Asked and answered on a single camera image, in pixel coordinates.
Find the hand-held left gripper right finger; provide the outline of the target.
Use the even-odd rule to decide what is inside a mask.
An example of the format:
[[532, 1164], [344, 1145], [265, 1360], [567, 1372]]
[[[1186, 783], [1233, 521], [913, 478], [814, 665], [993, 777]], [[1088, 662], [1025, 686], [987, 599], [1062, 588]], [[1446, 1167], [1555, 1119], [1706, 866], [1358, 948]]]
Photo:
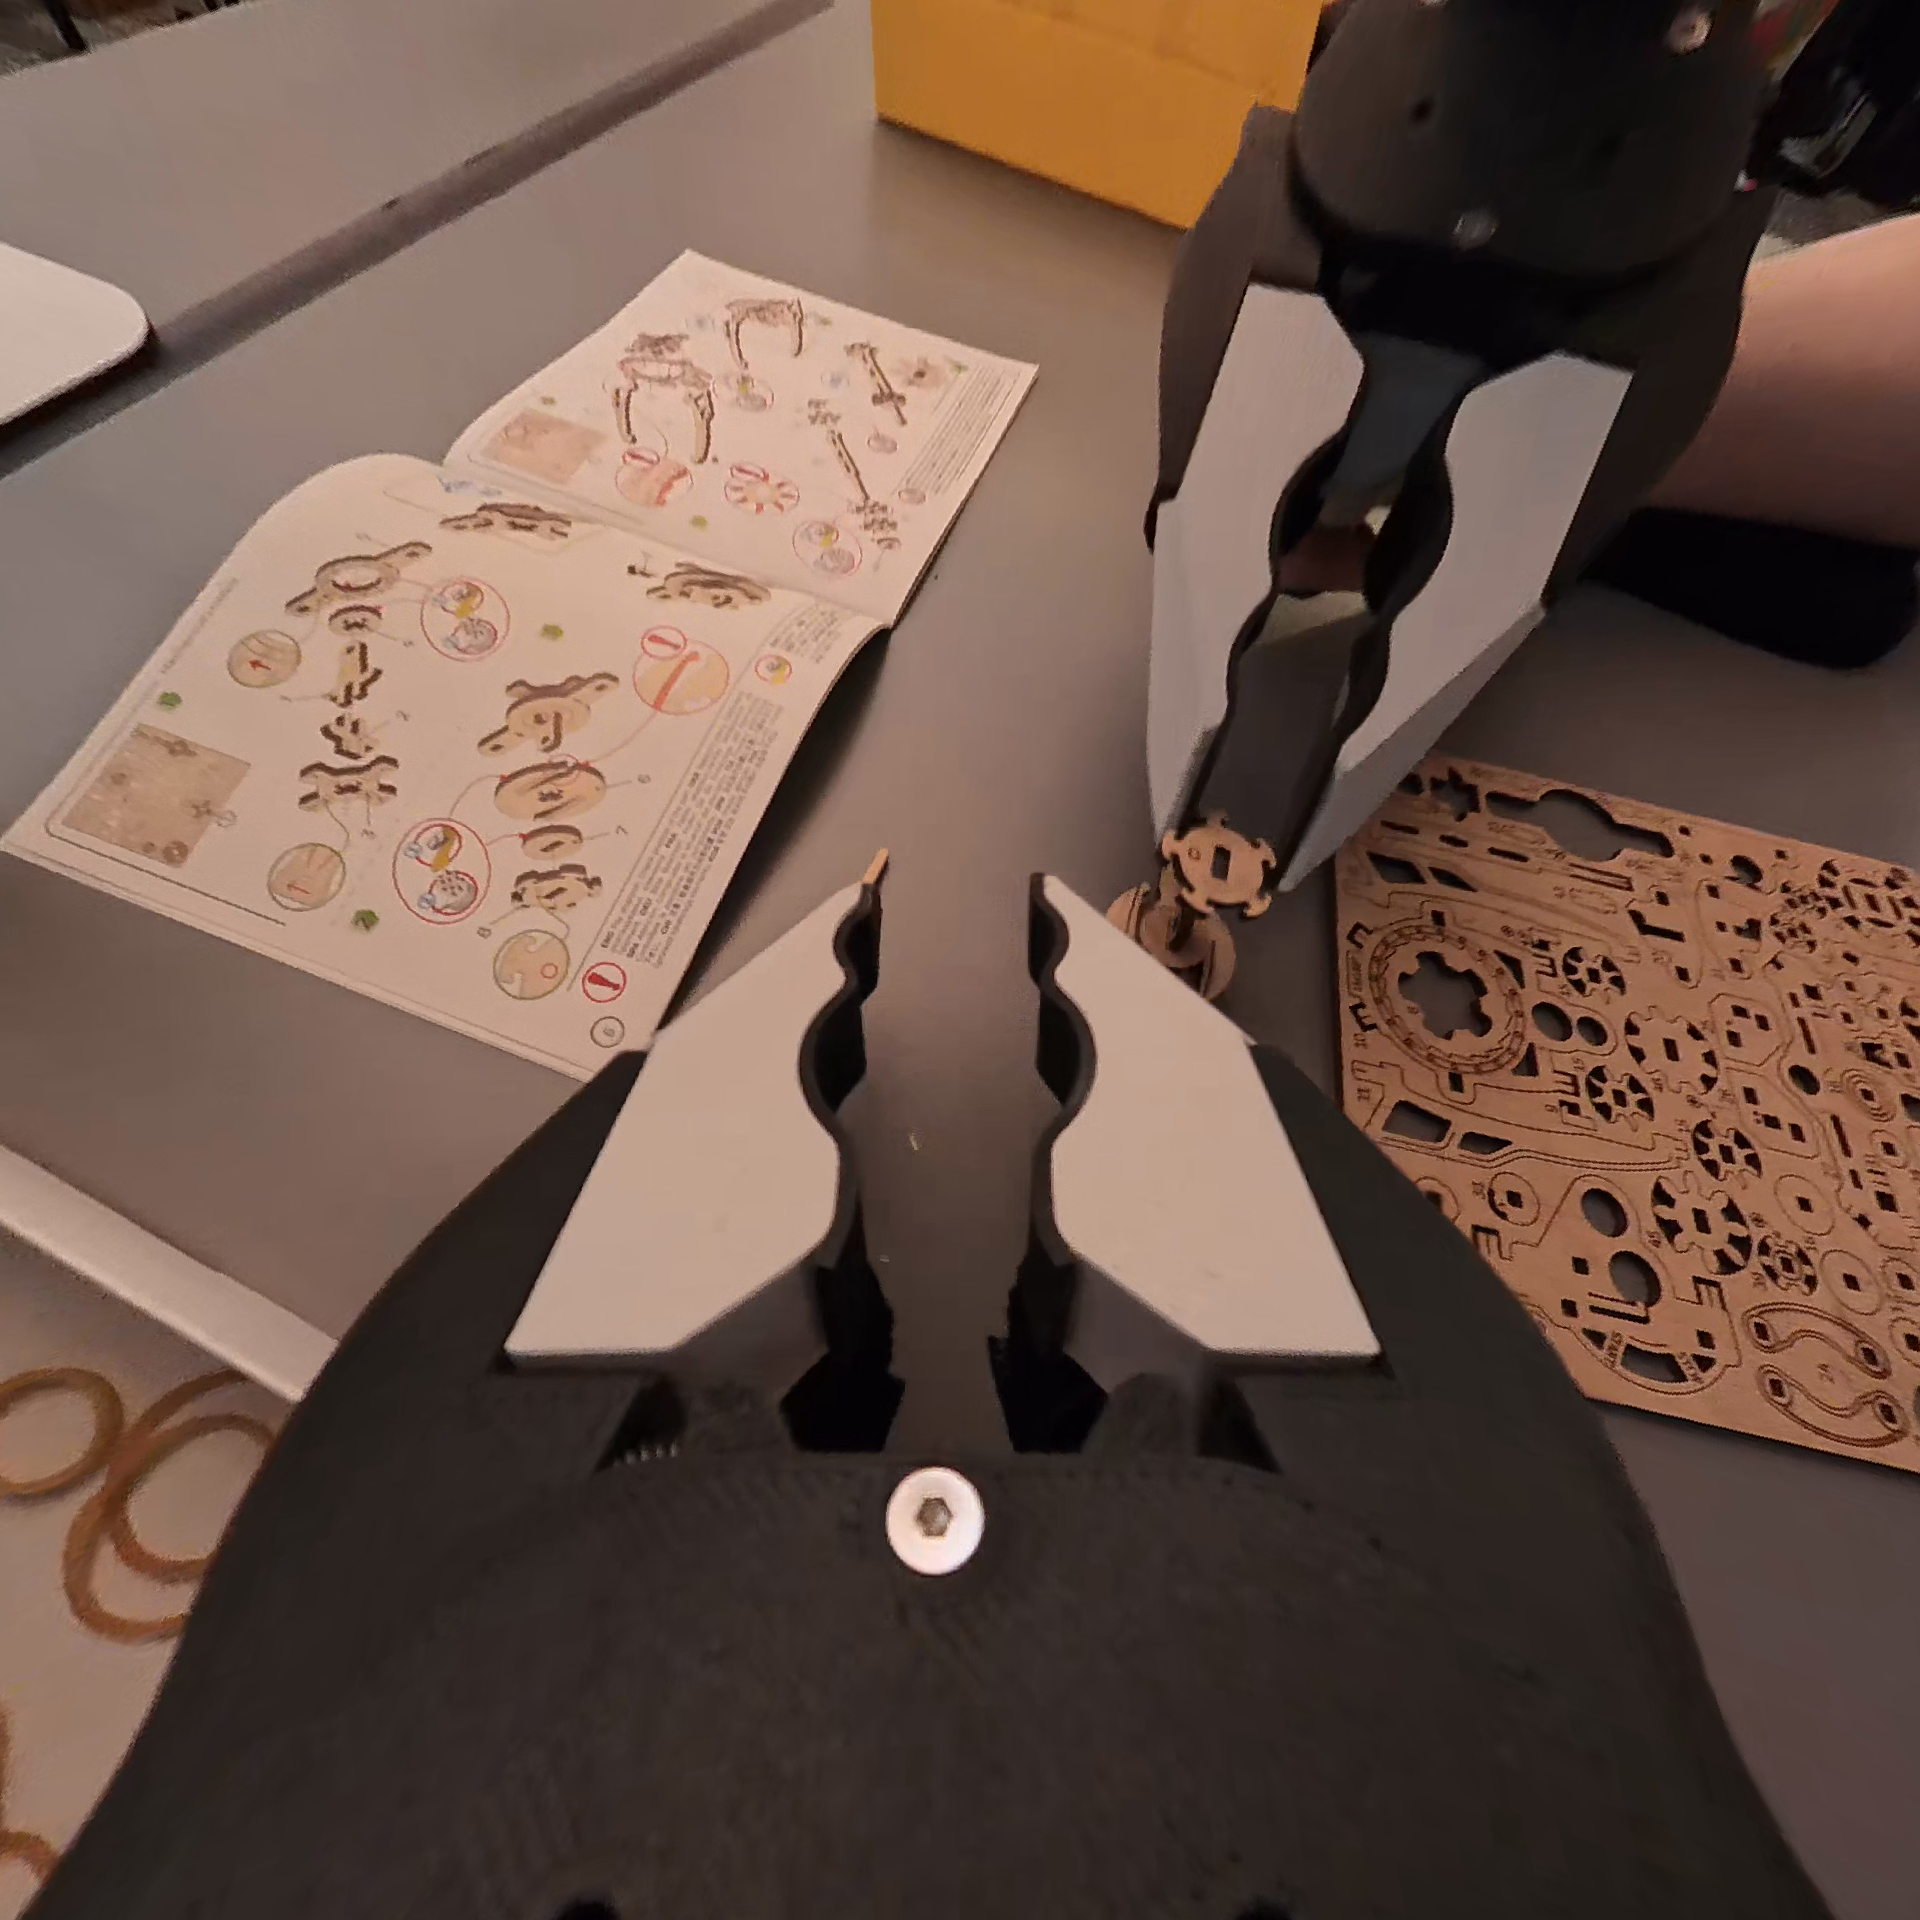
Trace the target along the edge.
[[1095, 1386], [1382, 1360], [1257, 1046], [1049, 874], [1030, 883], [1030, 971], [1058, 1111], [1006, 1360]]

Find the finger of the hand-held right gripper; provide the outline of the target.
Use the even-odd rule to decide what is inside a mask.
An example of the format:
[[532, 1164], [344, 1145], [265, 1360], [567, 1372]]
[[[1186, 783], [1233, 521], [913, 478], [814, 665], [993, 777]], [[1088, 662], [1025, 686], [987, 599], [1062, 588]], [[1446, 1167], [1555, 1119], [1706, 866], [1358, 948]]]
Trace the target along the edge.
[[1322, 296], [1249, 288], [1156, 516], [1144, 753], [1161, 832], [1218, 814], [1272, 849], [1337, 844], [1369, 620], [1356, 592], [1284, 596], [1276, 523], [1346, 433], [1361, 382], [1361, 350]]
[[1378, 690], [1337, 722], [1329, 783], [1281, 884], [1298, 887], [1372, 817], [1546, 614], [1553, 566], [1594, 481], [1632, 374], [1543, 358], [1468, 391], [1443, 441], [1447, 536], [1367, 644]]

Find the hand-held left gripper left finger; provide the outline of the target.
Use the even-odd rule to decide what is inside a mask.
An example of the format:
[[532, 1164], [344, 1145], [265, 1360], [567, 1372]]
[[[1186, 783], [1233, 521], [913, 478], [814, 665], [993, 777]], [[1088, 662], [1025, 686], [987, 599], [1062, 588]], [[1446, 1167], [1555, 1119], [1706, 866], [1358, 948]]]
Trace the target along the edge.
[[866, 1074], [881, 887], [859, 880], [657, 1032], [504, 1356], [793, 1388], [858, 1239], [842, 1111]]

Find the small wooden gear assembly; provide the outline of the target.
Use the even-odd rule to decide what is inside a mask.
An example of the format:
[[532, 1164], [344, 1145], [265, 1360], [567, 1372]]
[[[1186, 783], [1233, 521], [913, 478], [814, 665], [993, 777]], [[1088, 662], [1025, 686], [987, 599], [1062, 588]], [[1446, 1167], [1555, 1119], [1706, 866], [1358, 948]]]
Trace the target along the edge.
[[1218, 1002], [1236, 969], [1230, 922], [1264, 918], [1279, 897], [1279, 875], [1279, 858], [1264, 840], [1212, 814], [1168, 831], [1160, 841], [1160, 875], [1118, 897], [1107, 920], [1206, 1002]]

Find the person's right forearm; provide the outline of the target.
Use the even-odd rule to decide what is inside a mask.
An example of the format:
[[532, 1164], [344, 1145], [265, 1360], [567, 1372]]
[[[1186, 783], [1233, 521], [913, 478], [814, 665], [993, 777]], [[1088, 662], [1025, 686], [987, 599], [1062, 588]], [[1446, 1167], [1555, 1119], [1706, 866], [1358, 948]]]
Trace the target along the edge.
[[1913, 214], [1751, 271], [1730, 374], [1651, 503], [1918, 545]]

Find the laser-cut wooden parts sheet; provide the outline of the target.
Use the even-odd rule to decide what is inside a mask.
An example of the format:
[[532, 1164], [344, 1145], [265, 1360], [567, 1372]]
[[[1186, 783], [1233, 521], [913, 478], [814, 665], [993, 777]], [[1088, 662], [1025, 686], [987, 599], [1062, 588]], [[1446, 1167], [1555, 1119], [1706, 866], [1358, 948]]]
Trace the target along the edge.
[[1335, 858], [1346, 1116], [1594, 1401], [1915, 1474], [1918, 897], [1434, 754]]

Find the yellow cardboard box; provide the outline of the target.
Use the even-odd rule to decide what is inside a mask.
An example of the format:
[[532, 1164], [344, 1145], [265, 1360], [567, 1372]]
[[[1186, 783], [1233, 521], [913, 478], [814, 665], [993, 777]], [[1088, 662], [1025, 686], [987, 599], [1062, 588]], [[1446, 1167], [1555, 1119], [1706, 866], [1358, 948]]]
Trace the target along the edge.
[[872, 3], [881, 122], [1186, 230], [1322, 3]]

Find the tan rubber band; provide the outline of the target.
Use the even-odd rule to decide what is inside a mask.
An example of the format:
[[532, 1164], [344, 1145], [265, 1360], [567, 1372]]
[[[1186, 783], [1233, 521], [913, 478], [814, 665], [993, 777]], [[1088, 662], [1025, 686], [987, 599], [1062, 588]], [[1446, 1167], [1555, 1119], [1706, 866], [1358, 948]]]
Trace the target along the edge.
[[203, 1553], [158, 1553], [148, 1547], [131, 1515], [136, 1494], [171, 1457], [202, 1438], [227, 1430], [244, 1430], [247, 1419], [199, 1415], [178, 1430], [148, 1432], [123, 1444], [103, 1468], [99, 1491], [81, 1507], [63, 1547], [63, 1591], [70, 1614], [94, 1639], [116, 1647], [156, 1647], [176, 1642], [185, 1630], [191, 1604], [167, 1617], [123, 1614], [99, 1594], [103, 1558], [161, 1588], [196, 1588], [212, 1564], [216, 1546]]
[[279, 1430], [263, 1392], [223, 1366], [131, 1415], [94, 1498], [94, 1532], [116, 1572], [158, 1591], [196, 1588]]
[[71, 1494], [78, 1483], [108, 1465], [127, 1432], [127, 1410], [113, 1384], [86, 1367], [40, 1367], [3, 1380], [3, 1415], [50, 1396], [81, 1399], [90, 1415], [82, 1452], [52, 1472], [15, 1476], [3, 1472], [3, 1499], [42, 1503]]

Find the open instruction booklet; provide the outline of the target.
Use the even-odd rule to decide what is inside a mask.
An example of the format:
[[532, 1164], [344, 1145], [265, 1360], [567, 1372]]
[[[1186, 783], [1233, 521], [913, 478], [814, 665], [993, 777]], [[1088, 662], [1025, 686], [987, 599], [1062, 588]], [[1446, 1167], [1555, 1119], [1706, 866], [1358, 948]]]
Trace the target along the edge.
[[588, 1079], [1036, 379], [683, 251], [438, 465], [263, 512], [4, 851]]

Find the white flat box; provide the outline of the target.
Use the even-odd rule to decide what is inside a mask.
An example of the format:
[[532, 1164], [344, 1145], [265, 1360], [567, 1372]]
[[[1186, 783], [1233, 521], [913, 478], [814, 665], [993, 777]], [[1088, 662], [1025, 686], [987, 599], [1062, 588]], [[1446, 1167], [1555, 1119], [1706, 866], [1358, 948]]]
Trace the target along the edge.
[[[223, 1366], [258, 1388], [283, 1423], [330, 1352], [330, 1336], [292, 1312], [4, 1152], [3, 1380], [38, 1367], [87, 1367], [113, 1384], [131, 1423], [163, 1388]], [[31, 1401], [3, 1415], [3, 1472], [52, 1472], [87, 1438], [81, 1399]], [[176, 1656], [178, 1639], [94, 1639], [67, 1610], [65, 1539], [103, 1471], [52, 1499], [3, 1499], [4, 1915], [33, 1907]], [[116, 1572], [110, 1558], [99, 1572], [99, 1594], [131, 1617], [193, 1610], [199, 1591], [202, 1583], [158, 1591]]]

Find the white board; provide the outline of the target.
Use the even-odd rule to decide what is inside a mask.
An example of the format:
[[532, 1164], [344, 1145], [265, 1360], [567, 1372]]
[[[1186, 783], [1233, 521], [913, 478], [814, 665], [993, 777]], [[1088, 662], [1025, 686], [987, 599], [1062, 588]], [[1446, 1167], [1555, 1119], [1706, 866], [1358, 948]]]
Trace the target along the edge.
[[3, 425], [123, 367], [151, 334], [123, 288], [3, 244]]

